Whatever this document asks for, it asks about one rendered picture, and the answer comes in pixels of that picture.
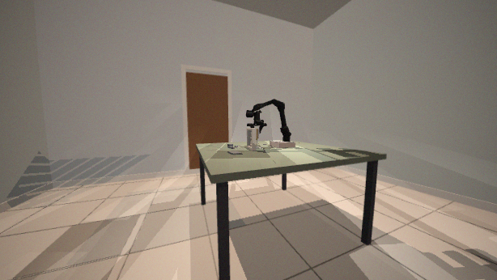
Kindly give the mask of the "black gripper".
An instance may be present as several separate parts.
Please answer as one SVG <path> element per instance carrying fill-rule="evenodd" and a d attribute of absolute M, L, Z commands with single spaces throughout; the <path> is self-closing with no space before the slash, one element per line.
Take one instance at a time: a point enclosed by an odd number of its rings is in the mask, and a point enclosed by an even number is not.
<path fill-rule="evenodd" d="M 257 119 L 257 120 L 258 120 L 258 118 L 260 118 L 260 117 L 254 117 L 254 120 L 255 120 L 255 119 Z M 261 119 L 261 118 L 260 118 L 260 119 Z M 247 124 L 247 126 L 250 126 L 251 128 L 254 128 L 255 124 L 254 124 L 254 123 L 248 123 L 248 124 Z M 266 123 L 263 123 L 262 125 L 260 125 L 260 126 L 259 126 L 259 134 L 261 133 L 261 130 L 262 130 L 262 128 L 263 128 L 264 126 L 267 126 L 267 124 L 266 124 Z"/>

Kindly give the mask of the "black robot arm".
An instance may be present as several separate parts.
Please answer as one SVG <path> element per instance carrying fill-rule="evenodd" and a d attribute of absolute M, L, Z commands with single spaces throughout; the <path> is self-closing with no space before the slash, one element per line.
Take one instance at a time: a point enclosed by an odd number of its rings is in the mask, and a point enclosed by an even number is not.
<path fill-rule="evenodd" d="M 283 142 L 289 142 L 290 141 L 290 137 L 291 137 L 291 132 L 289 131 L 288 127 L 287 127 L 287 123 L 286 123 L 286 118 L 285 118 L 285 112 L 284 112 L 284 109 L 285 109 L 285 104 L 279 100 L 276 100 L 276 99 L 273 99 L 273 100 L 270 100 L 270 101 L 267 101 L 265 103 L 262 103 L 262 104 L 255 104 L 253 106 L 253 110 L 247 110 L 246 112 L 246 117 L 260 117 L 260 112 L 262 112 L 261 110 L 258 111 L 259 109 L 267 106 L 267 105 L 270 105 L 270 104 L 274 104 L 277 108 L 278 108 L 278 111 L 280 113 L 280 118 L 281 118 L 281 123 L 282 123 L 282 128 L 280 128 L 281 132 L 282 132 L 282 141 Z M 254 112 L 256 111 L 256 112 Z M 254 121 L 254 124 L 257 124 L 257 125 L 262 125 L 264 123 L 264 120 L 261 120 L 260 121 L 260 118 L 255 119 Z"/>

